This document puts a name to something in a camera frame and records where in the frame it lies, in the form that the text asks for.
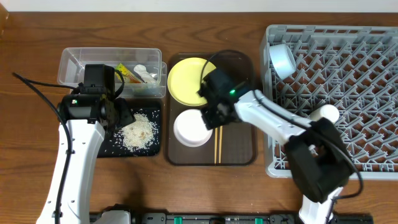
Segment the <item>wooden chopstick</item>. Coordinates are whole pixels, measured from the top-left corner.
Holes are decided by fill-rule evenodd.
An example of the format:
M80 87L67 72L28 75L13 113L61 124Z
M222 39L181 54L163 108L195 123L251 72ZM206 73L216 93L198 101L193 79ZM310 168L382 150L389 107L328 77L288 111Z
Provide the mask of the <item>wooden chopstick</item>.
M219 127L219 139L218 139L218 163L221 163L222 155L222 139L223 139L223 126Z
M218 128L214 129L215 140L214 140L214 164L217 164L218 155Z

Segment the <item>white bowl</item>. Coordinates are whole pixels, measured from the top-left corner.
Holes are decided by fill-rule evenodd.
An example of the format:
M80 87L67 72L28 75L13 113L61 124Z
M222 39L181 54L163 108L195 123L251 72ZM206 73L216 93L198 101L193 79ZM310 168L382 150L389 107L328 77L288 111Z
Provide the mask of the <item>white bowl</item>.
M174 135L184 146L202 146L211 138L212 133L212 129L206 128L201 111L198 109L185 110L175 119Z

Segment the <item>yellow green snack wrapper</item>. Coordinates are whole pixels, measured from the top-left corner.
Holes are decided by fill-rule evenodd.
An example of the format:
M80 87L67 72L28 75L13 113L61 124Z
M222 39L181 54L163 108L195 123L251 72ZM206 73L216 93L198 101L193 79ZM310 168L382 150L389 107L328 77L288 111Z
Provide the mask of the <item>yellow green snack wrapper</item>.
M123 77L125 83L142 83L142 81L135 76L129 69L127 69L122 63L119 63L115 70L118 70Z

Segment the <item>yellow plate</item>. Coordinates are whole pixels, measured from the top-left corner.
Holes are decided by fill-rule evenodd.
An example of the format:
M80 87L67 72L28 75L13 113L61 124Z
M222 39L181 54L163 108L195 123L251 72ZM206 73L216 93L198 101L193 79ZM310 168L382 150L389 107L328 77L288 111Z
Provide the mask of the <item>yellow plate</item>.
M203 66L206 59L191 57L177 62L169 72L167 87L172 97L186 106L202 106L207 103L197 92L200 89L200 78L205 78L216 66L211 62Z

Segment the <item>light blue bowl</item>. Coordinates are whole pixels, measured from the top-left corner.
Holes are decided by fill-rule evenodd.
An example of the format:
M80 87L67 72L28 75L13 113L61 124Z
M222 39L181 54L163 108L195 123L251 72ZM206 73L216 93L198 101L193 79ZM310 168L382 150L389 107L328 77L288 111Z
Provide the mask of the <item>light blue bowl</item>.
M281 80L288 78L295 72L295 59L292 51L286 44L270 46L269 55L276 74Z

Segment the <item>pale green cup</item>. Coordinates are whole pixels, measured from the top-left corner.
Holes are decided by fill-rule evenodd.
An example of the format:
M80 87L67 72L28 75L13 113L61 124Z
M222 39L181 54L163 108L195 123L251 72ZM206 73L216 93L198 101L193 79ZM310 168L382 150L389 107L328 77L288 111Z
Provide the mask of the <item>pale green cup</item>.
M318 121L321 118L326 118L332 123L336 123L340 117L338 108L333 105L323 105L311 112L309 118L312 121Z

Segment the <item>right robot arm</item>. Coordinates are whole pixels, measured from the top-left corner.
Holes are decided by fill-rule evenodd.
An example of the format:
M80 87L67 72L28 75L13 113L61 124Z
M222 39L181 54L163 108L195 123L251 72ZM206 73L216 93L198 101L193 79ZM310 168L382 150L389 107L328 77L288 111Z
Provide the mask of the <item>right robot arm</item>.
M198 94L208 129L233 121L254 125L283 146L293 180L303 194L303 223L329 223L333 206L351 174L359 171L348 155L334 124L326 118L299 117L268 99L259 90L207 90Z

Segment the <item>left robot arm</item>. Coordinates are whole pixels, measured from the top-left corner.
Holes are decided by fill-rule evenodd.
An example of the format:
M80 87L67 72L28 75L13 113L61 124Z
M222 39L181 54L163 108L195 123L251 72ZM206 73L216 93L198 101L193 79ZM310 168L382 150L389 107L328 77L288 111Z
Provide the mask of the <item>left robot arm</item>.
M89 223L98 151L108 134L134 122L123 98L72 94L63 97L58 155L49 194L37 223Z

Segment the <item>grey dishwasher rack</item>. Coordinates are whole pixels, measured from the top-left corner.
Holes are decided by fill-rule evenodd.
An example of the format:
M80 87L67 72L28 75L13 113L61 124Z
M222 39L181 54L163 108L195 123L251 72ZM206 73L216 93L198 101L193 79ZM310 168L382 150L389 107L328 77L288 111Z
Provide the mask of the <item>grey dishwasher rack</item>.
M286 44L296 69L281 80L269 47ZM366 180L397 179L397 28L271 25L260 46L264 94L306 117L338 108L335 123Z

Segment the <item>pile of rice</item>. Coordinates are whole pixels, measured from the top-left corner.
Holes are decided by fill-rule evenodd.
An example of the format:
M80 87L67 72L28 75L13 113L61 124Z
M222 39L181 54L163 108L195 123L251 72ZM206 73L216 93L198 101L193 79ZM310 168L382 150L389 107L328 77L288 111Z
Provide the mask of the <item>pile of rice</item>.
M159 144L157 125L143 113L134 115L136 121L114 134L113 146L121 146L129 152L149 152Z

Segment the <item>black tray bin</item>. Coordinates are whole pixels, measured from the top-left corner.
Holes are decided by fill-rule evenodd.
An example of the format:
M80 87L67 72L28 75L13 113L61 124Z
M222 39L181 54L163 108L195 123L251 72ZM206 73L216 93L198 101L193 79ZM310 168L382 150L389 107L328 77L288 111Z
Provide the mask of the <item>black tray bin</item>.
M161 144L161 104L157 100L149 100L149 99L135 99L129 100L127 102L128 107L131 109L133 115L136 113L146 114L150 121L153 121L159 130L157 137L159 138L159 144L157 146L152 146L149 149L149 152L129 152L126 149L123 149L121 146L113 146L113 140L115 139L114 134L110 138L104 140L102 143L98 157L106 158L106 157L146 157L146 156L154 156L160 151Z

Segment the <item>dark brown serving tray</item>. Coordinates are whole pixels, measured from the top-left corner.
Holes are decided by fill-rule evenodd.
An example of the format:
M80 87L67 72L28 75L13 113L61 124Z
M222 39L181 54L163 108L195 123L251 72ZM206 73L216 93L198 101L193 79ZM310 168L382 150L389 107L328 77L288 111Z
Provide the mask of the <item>dark brown serving tray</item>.
M252 62L247 56L226 52L219 54L211 62L224 70L236 82L251 81ZM221 163L214 164L215 134L202 146L187 147L179 143L174 135L174 122L177 116L189 106L168 96L168 137L165 147L167 160L175 166L245 166L257 156L256 129L248 123L230 123L223 126Z

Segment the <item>crumpled white napkin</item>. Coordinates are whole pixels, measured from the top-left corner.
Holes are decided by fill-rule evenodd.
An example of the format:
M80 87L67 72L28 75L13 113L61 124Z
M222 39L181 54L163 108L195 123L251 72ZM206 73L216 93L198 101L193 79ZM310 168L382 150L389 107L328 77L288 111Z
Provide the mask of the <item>crumpled white napkin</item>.
M155 83L157 80L147 71L144 65L136 65L134 67L135 76L143 83Z

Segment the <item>clear plastic bin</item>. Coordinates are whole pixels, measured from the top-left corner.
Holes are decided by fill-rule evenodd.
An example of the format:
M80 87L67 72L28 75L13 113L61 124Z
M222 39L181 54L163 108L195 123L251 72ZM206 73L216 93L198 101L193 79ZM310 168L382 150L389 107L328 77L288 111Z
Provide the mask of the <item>clear plastic bin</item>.
M157 48L69 47L62 52L57 81L77 87L84 80L85 65L105 64L116 68L122 63L134 74L136 65L144 65L155 83L125 83L121 98L162 98L166 94L167 65Z

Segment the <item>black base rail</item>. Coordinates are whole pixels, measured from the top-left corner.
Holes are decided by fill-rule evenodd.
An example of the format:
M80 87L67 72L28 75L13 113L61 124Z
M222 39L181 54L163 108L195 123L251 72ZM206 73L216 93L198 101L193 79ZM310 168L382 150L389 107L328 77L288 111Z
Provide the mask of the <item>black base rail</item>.
M91 213L90 223L97 223L100 218L104 218L112 210L129 212L132 224L294 224L302 222L294 213L272 213L270 215L137 213L126 205L116 204L105 208L101 213Z

